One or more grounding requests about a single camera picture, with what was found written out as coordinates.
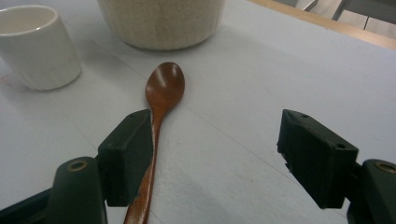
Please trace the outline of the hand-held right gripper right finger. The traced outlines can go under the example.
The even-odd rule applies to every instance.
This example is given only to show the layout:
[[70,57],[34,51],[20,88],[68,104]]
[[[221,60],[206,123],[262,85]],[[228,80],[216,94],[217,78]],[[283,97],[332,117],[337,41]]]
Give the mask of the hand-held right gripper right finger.
[[277,152],[319,208],[340,208],[359,150],[312,117],[282,111]]

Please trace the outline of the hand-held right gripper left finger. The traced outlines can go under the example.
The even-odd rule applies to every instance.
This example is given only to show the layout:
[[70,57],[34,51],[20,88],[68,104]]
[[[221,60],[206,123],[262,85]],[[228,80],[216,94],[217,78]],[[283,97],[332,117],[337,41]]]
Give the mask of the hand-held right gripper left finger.
[[152,161],[151,113],[148,109],[126,116],[98,148],[97,160],[105,174],[108,206],[128,206],[138,194]]

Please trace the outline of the brown wooden spoon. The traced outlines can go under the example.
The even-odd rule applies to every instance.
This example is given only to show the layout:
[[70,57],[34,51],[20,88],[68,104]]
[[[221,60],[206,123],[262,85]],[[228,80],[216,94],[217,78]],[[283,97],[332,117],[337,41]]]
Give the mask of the brown wooden spoon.
[[184,74],[176,63],[161,63],[148,79],[145,95],[152,114],[153,158],[137,197],[127,209],[123,224],[148,224],[149,222],[161,126],[165,116],[182,99],[184,90]]

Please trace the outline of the white cup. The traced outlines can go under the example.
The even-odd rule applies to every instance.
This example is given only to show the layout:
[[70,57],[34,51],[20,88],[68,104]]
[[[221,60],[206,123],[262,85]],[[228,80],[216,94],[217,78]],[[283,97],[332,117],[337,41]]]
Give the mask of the white cup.
[[38,91],[60,88],[81,73],[60,15],[46,6],[0,9],[0,58],[25,86]]

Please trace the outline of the cream rice container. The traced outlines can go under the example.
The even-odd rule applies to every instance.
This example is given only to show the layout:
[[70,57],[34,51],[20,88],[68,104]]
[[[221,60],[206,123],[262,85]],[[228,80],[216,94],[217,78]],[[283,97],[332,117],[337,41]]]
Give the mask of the cream rice container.
[[199,44],[217,30],[225,0],[97,0],[109,28],[141,49]]

